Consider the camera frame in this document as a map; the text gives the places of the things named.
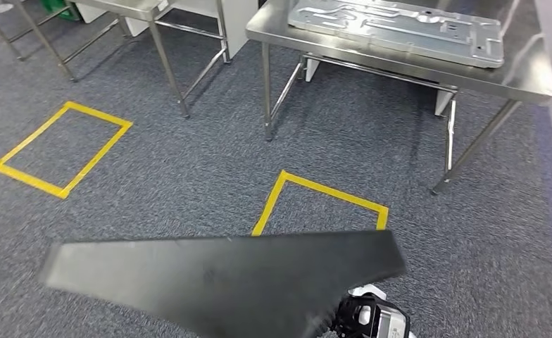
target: yellow tape square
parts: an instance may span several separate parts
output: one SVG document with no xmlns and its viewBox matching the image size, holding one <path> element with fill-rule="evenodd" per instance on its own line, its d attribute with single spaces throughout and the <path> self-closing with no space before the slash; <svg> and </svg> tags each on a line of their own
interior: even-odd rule
<svg viewBox="0 0 552 338">
<path fill-rule="evenodd" d="M 37 177 L 31 176 L 30 174 L 24 173 L 20 170 L 17 170 L 15 168 L 9 167 L 8 165 L 5 165 L 8 160 L 10 160 L 13 156 L 15 156 L 21 149 L 25 148 L 31 141 L 33 141 L 36 137 L 40 136 L 41 133 L 43 133 L 52 123 L 57 121 L 64 113 L 69 111 L 70 109 L 73 109 L 75 111 L 79 111 L 80 113 L 84 113 L 87 115 L 94 116 L 95 118 L 99 118 L 102 120 L 105 120 L 110 123 L 114 123 L 116 125 L 120 126 L 120 129 L 110 138 L 106 144 L 94 155 L 94 157 L 89 160 L 89 162 L 81 169 L 81 171 L 65 186 L 65 187 L 58 187 L 54 184 L 48 183 L 46 181 L 43 181 Z M 40 190 L 43 190 L 49 194 L 53 194 L 54 196 L 60 197 L 62 199 L 65 199 L 72 188 L 77 185 L 81 180 L 83 180 L 83 177 L 100 161 L 100 158 L 104 156 L 108 150 L 120 139 L 121 136 L 124 135 L 125 132 L 133 125 L 133 122 L 123 120 L 122 118 L 117 118 L 115 116 L 109 115 L 107 113 L 103 113 L 101 111 L 97 111 L 92 108 L 88 108 L 86 106 L 82 106 L 80 104 L 77 104 L 75 102 L 68 101 L 64 104 L 64 106 L 57 111 L 54 115 L 52 115 L 51 118 L 49 118 L 41 127 L 37 128 L 36 131 L 34 131 L 30 136 L 27 137 L 27 139 L 23 140 L 23 142 L 19 143 L 13 150 L 9 151 L 8 154 L 5 156 L 2 156 L 0 159 L 0 173 L 3 173 L 9 177 L 14 178 L 15 180 L 19 180 L 25 184 L 31 185 L 32 187 L 38 188 Z"/>
<path fill-rule="evenodd" d="M 364 208 L 373 210 L 377 213 L 377 221 L 375 224 L 375 229 L 383 230 L 386 228 L 386 221 L 388 221 L 388 208 L 386 206 L 368 201 L 367 199 L 362 199 L 360 197 L 353 196 L 351 194 L 347 194 L 346 192 L 341 192 L 340 190 L 326 187 L 325 185 L 307 180 L 305 178 L 293 175 L 291 173 L 287 173 L 286 171 L 283 170 L 280 172 L 280 175 L 278 175 L 278 178 L 276 179 L 276 183 L 274 184 L 274 187 L 272 188 L 272 191 L 268 196 L 268 200 L 265 203 L 263 212 L 261 213 L 261 216 L 256 226 L 251 231 L 251 236 L 260 236 L 261 233 L 263 232 L 263 228 L 265 227 L 265 224 L 267 223 L 268 218 L 272 213 L 272 209 L 276 204 L 278 195 L 280 195 L 280 192 L 282 191 L 282 188 L 284 187 L 284 183 L 286 181 L 297 183 L 303 187 L 307 187 L 309 189 L 336 197 L 343 201 L 347 201 L 347 202 L 362 206 Z"/>
</svg>

